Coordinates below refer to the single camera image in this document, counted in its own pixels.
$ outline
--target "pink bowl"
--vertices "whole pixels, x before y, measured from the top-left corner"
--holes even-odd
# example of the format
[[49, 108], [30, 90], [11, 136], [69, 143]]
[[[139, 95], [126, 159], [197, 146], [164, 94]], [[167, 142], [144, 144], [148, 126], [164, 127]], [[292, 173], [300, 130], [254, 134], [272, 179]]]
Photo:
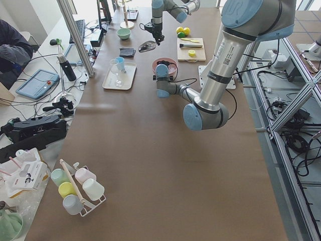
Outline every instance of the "pink bowl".
[[[153, 71], [154, 74], [156, 74], [155, 69], [156, 69], [156, 66], [157, 66], [157, 62], [162, 61], [162, 60], [168, 61], [168, 62], [171, 62], [171, 63], [175, 63], [176, 66], [177, 66], [177, 62], [174, 59], [170, 59], [170, 58], [155, 59], [154, 62], [151, 64], [151, 68], [152, 68], [152, 71]], [[169, 76], [174, 76], [176, 74], [177, 67], [175, 66], [175, 64], [169, 65]]]

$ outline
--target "keyboard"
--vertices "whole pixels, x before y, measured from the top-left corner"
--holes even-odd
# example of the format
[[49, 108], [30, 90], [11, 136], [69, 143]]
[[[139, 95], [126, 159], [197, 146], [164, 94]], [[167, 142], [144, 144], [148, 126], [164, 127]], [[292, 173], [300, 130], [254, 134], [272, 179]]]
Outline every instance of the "keyboard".
[[[77, 29], [78, 29], [78, 32], [80, 34], [80, 37], [81, 37], [82, 41], [84, 41], [85, 29], [86, 29], [85, 20], [84, 19], [77, 20], [77, 21], [75, 21], [75, 24], [77, 26]], [[72, 39], [71, 35], [70, 35], [69, 43], [70, 44], [74, 44], [75, 43], [74, 40]]]

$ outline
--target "label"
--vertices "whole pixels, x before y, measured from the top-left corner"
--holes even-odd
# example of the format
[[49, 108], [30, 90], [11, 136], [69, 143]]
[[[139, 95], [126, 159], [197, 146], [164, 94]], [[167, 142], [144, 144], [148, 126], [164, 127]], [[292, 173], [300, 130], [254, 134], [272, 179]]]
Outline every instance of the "label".
[[226, 56], [221, 56], [223, 53], [224, 47], [225, 47], [225, 42], [222, 41], [221, 45], [219, 47], [219, 50], [217, 51], [217, 55], [215, 57], [217, 59], [221, 58], [220, 62], [224, 65], [227, 65], [227, 66], [232, 65], [233, 64], [233, 54], [235, 51], [235, 45], [230, 46], [230, 49], [228, 50]]
[[235, 50], [235, 45], [231, 45], [229, 52], [226, 54], [224, 60], [223, 60], [223, 64], [225, 65], [230, 65], [233, 64], [233, 52]]
[[217, 54], [216, 54], [215, 58], [218, 59], [218, 58], [221, 56], [221, 54], [222, 54], [222, 52], [223, 52], [223, 49], [224, 49], [224, 46], [225, 46], [225, 42], [222, 41], [222, 42], [221, 42], [221, 45], [220, 45], [220, 47], [219, 47], [219, 50], [217, 51]]

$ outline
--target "person's arm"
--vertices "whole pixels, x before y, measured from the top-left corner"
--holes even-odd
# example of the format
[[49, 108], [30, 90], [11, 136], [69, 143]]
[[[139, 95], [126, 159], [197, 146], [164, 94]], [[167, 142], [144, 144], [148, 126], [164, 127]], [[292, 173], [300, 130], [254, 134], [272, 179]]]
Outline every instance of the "person's arm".
[[8, 72], [13, 64], [25, 65], [33, 53], [32, 46], [12, 26], [0, 20], [0, 72]]

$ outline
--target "yellow cap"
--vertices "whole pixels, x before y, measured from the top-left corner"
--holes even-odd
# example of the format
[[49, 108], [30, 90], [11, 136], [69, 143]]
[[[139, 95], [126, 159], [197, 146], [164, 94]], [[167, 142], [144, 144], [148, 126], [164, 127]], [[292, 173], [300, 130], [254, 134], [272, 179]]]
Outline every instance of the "yellow cap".
[[189, 50], [189, 56], [193, 57], [195, 55], [196, 55], [195, 50], [193, 50], [193, 49]]

